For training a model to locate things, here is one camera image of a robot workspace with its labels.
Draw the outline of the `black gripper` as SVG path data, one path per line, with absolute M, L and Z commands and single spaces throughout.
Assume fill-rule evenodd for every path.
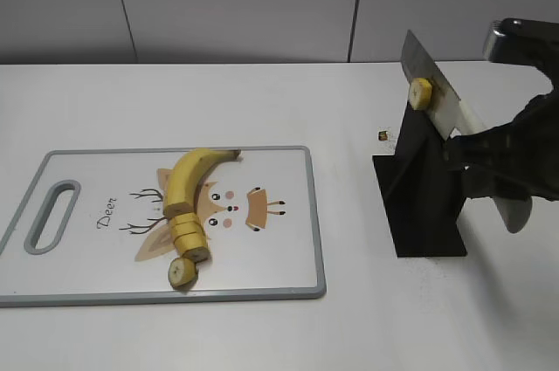
M 449 170 L 461 173 L 466 197 L 556 201 L 558 91 L 535 96 L 506 124 L 451 138 L 444 158 Z

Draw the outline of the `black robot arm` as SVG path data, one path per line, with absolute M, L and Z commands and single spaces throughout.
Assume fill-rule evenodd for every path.
M 558 198 L 558 25 L 504 18 L 492 26 L 486 60 L 532 66 L 551 82 L 511 121 L 486 131 L 451 138 L 445 163 L 461 173 L 468 198 L 497 196 L 525 201 Z

